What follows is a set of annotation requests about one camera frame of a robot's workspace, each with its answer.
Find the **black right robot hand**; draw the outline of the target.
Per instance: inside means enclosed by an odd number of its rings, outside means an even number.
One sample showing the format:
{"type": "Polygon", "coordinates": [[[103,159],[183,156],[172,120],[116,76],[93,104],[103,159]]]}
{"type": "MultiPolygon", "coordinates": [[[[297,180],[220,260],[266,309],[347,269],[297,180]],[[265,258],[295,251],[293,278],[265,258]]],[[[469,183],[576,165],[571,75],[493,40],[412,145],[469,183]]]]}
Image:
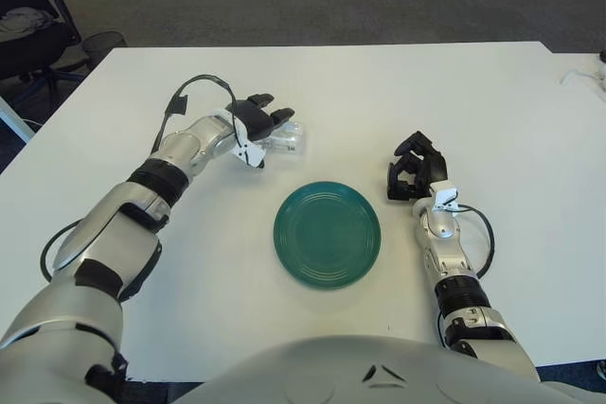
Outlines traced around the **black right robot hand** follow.
{"type": "Polygon", "coordinates": [[[411,201],[430,196],[430,185],[448,179],[446,160],[432,141],[416,131],[402,141],[394,152],[398,158],[387,170],[387,198],[411,201]]]}

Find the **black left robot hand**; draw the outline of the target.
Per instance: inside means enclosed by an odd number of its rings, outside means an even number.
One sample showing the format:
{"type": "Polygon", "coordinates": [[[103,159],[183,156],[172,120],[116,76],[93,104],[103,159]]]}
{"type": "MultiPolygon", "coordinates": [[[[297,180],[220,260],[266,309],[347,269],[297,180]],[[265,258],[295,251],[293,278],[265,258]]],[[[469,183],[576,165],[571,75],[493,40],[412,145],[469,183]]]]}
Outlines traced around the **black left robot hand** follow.
{"type": "Polygon", "coordinates": [[[246,99],[237,99],[226,106],[246,128],[247,138],[259,141],[288,122],[295,114],[292,108],[282,108],[267,113],[265,108],[274,101],[271,94],[254,94],[246,99]]]}

